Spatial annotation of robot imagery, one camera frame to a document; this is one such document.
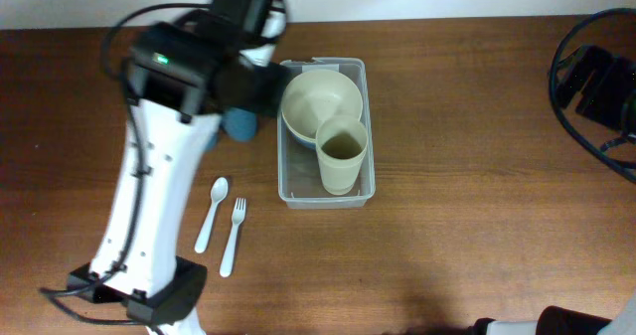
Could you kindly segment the blue cup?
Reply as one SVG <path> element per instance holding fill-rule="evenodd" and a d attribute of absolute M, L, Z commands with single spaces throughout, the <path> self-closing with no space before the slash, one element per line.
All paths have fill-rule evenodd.
<path fill-rule="evenodd" d="M 257 133 L 257 116 L 250 111 L 231 108 L 224 113 L 222 125 L 232 140 L 249 142 Z"/>

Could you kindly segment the cream bowl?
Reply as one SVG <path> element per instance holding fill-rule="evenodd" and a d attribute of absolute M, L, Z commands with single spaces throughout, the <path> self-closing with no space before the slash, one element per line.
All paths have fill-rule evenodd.
<path fill-rule="evenodd" d="M 360 90 L 348 77 L 331 70 L 312 70 L 301 73 L 286 87 L 281 117 L 296 132 L 315 139 L 324 121 L 337 115 L 360 119 L 363 106 Z"/>

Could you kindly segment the white plastic spoon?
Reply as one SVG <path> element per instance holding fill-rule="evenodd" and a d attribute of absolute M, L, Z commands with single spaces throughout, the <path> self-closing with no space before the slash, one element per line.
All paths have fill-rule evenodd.
<path fill-rule="evenodd" d="M 229 180 L 226 177 L 220 177 L 214 182 L 210 192 L 211 205 L 194 244 L 196 253 L 203 253 L 207 249 L 213 231 L 217 208 L 227 197 L 229 188 Z"/>

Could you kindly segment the beige cup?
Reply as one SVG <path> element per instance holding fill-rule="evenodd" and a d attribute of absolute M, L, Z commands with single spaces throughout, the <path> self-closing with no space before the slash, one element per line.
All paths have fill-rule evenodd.
<path fill-rule="evenodd" d="M 356 177 L 368 144 L 367 129 L 355 117 L 338 115 L 323 122 L 316 133 L 321 176 L 326 179 Z"/>
<path fill-rule="evenodd" d="M 357 180 L 354 174 L 331 174 L 322 178 L 323 187 L 332 195 L 341 196 L 349 193 Z"/>

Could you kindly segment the white plastic fork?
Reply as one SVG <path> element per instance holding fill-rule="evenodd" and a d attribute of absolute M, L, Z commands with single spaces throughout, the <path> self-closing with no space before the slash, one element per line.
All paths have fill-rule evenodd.
<path fill-rule="evenodd" d="M 232 227 L 228 242 L 220 265 L 220 276 L 229 277 L 234 268 L 236 248 L 239 236 L 239 227 L 245 219 L 246 198 L 237 198 L 232 213 Z"/>

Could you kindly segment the blue bowl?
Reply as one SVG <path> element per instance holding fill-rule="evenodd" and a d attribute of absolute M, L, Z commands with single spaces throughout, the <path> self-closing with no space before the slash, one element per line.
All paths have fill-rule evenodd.
<path fill-rule="evenodd" d="M 296 132 L 288 123 L 284 122 L 287 130 L 291 134 L 291 137 L 303 147 L 314 150 L 316 148 L 315 139 L 312 137 L 306 137 L 298 132 Z"/>

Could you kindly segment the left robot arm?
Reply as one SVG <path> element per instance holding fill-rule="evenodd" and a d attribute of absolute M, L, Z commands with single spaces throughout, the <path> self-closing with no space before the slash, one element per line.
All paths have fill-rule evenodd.
<path fill-rule="evenodd" d="M 212 0 L 138 35 L 115 73 L 128 120 L 109 222 L 66 295 L 120 303 L 152 334 L 202 332 L 207 270 L 177 254 L 184 210 L 224 112 L 277 114 L 288 72 L 271 56 L 287 21 L 284 0 Z"/>

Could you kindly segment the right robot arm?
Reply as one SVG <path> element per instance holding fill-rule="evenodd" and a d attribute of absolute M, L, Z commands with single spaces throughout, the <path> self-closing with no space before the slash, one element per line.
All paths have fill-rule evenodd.
<path fill-rule="evenodd" d="M 576 93 L 575 112 L 622 134 L 635 133 L 635 62 L 594 45 L 583 45 L 556 64 L 556 100 L 567 108 Z"/>

